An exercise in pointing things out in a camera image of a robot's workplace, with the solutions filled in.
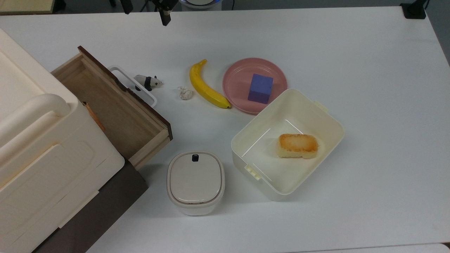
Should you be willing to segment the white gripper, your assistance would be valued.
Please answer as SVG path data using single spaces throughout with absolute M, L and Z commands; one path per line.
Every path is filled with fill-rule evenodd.
M 129 14 L 133 11 L 133 3 L 131 0 L 120 0 L 123 11 Z M 175 8 L 178 0 L 151 0 L 155 7 L 159 10 L 160 18 L 163 26 L 167 26 L 171 21 L 170 13 Z

